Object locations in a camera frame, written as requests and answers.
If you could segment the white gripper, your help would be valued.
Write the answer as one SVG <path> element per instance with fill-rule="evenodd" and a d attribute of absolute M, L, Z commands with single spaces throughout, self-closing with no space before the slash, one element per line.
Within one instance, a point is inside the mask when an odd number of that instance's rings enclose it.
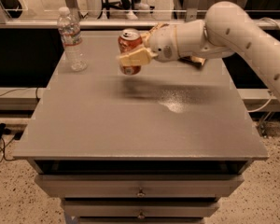
<path fill-rule="evenodd" d="M 141 37 L 148 40 L 150 49 L 140 47 L 120 54 L 117 60 L 121 66 L 143 66 L 154 58 L 163 63 L 188 56 L 205 58 L 209 51 L 203 21 L 175 25 L 159 22 Z"/>

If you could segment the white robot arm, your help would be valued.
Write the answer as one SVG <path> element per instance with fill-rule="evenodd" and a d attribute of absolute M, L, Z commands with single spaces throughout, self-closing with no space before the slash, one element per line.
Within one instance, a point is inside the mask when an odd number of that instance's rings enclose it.
<path fill-rule="evenodd" d="M 142 43 L 118 56 L 122 66 L 152 60 L 170 62 L 194 56 L 223 58 L 237 53 L 280 102 L 280 41 L 260 29 L 231 2 L 218 2 L 203 20 L 156 26 L 142 34 Z"/>

